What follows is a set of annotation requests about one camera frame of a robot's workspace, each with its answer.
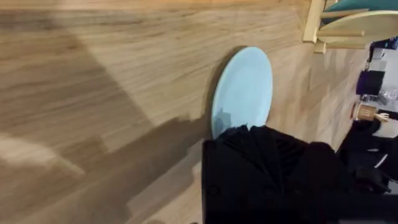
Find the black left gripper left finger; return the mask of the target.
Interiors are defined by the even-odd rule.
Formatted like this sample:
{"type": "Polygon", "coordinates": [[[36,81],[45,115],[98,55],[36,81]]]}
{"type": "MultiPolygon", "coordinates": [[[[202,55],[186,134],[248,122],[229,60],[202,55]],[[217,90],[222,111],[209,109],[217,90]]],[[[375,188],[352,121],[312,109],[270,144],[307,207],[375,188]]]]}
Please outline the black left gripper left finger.
{"type": "Polygon", "coordinates": [[[282,194],[277,148],[282,134],[267,126],[240,126],[213,140],[213,200],[270,201],[282,194]]]}

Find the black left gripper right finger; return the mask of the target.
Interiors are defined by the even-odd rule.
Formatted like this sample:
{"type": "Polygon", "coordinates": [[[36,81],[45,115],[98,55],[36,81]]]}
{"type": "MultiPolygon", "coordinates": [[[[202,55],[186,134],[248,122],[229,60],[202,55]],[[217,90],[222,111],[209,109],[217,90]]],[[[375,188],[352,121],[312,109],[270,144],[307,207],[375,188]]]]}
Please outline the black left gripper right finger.
{"type": "Polygon", "coordinates": [[[267,126],[254,126],[250,134],[268,174],[254,179],[250,192],[254,200],[341,192],[341,161],[328,144],[304,142],[267,126]]]}

